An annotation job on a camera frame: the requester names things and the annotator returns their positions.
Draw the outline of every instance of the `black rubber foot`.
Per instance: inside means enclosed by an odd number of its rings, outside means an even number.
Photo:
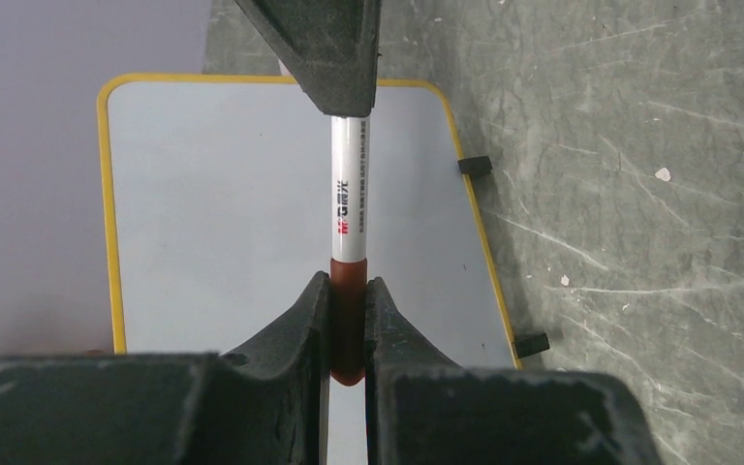
[[[492,161],[489,157],[470,157],[457,161],[457,167],[461,174],[469,174],[469,177],[482,177],[492,172]]]
[[[531,336],[521,336],[514,341],[514,353],[525,358],[549,350],[549,338],[545,332]]]

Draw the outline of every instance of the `m&g logo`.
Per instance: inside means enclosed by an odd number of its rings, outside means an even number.
[[[336,199],[338,200],[338,233],[348,234],[349,223],[346,217],[349,213],[349,183],[347,181],[338,181],[336,190]]]

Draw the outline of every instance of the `yellow edge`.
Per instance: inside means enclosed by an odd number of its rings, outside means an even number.
[[[98,94],[98,146],[101,157],[101,184],[102,195],[104,197],[104,225],[107,236],[107,263],[109,268],[109,305],[112,312],[112,342],[117,354],[127,352],[127,339],[124,330],[124,303],[121,299],[121,265],[118,260],[118,233],[115,226],[115,197],[112,191],[112,167],[109,155],[109,94],[113,90],[129,82],[241,82],[241,83],[263,83],[263,84],[294,84],[292,77],[285,76],[226,76],[226,75],[175,75],[164,73],[133,73],[122,75],[112,79],[104,85]],[[457,158],[463,158],[463,150],[460,147],[460,139],[457,135],[457,126],[454,124],[454,117],[451,112],[450,103],[441,89],[423,80],[410,79],[379,79],[378,85],[393,87],[422,87],[438,96],[444,106],[447,114],[447,121],[451,129],[454,149],[457,152]],[[514,352],[514,334],[512,333],[512,323],[509,320],[509,310],[506,300],[503,297],[500,280],[498,279],[495,262],[492,260],[492,253],[489,250],[489,242],[486,238],[486,231],[483,228],[481,212],[478,209],[478,201],[475,199],[475,191],[472,190],[472,181],[469,176],[463,176],[463,182],[466,185],[466,194],[469,197],[469,204],[472,206],[472,215],[475,217],[475,224],[478,225],[478,234],[480,235],[480,245],[483,249],[483,256],[486,259],[486,266],[489,269],[489,278],[492,280],[495,298],[498,302],[498,308],[503,320],[504,332],[514,366],[520,368],[520,359]]]

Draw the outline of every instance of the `marble surface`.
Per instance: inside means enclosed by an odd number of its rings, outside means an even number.
[[[448,96],[527,366],[625,381],[666,464],[744,463],[744,2],[384,0]],[[278,74],[215,0],[205,70]]]

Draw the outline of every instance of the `purple-gray wall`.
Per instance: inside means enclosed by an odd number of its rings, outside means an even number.
[[[200,72],[210,4],[0,2],[0,355],[111,349],[95,99]]]

